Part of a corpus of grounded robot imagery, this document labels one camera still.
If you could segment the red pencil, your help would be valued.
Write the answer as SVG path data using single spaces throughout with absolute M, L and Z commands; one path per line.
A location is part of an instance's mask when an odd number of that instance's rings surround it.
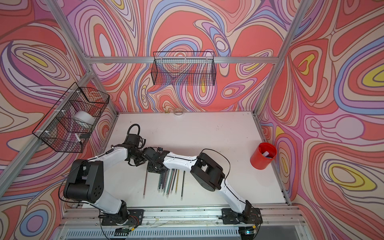
M 145 183 L 144 183 L 144 189 L 143 189 L 143 200 L 146 197 L 146 190 L 147 190 L 147 182 L 148 182 L 148 170 L 146 170 L 146 175 L 145 175 Z

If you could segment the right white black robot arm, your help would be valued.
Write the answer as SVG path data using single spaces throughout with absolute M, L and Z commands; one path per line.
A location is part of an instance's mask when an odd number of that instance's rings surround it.
M 150 173 L 162 174 L 167 170 L 188 172 L 207 191 L 217 191 L 230 206 L 222 209 L 221 219 L 225 225 L 252 224 L 259 227 L 263 223 L 260 210 L 230 186 L 223 167 L 208 154 L 200 152 L 198 156 L 188 157 L 148 147 L 135 160 L 137 165 L 145 163 Z

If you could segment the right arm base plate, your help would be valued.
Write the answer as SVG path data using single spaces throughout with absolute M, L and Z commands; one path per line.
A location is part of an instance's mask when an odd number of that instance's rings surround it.
M 260 209 L 251 208 L 249 213 L 239 214 L 233 212 L 230 208 L 221 209 L 220 219 L 223 221 L 224 225 L 237 225 L 237 224 L 252 224 L 252 225 L 261 225 L 263 223 L 263 218 Z

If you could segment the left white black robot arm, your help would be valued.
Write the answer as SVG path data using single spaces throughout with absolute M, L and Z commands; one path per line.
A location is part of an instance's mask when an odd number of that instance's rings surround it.
M 127 162 L 131 167 L 146 162 L 142 152 L 146 140 L 140 136 L 140 131 L 140 125 L 133 124 L 123 143 L 112 146 L 99 156 L 74 161 L 65 180 L 64 198 L 89 204 L 104 214 L 125 216 L 125 202 L 104 189 L 104 172 L 120 162 Z

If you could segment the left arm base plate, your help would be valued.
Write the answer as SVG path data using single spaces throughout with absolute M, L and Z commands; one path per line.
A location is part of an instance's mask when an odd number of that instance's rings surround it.
M 102 226 L 140 226 L 144 218 L 144 209 L 128 209 L 126 213 L 118 214 L 101 214 L 99 219 L 102 221 Z

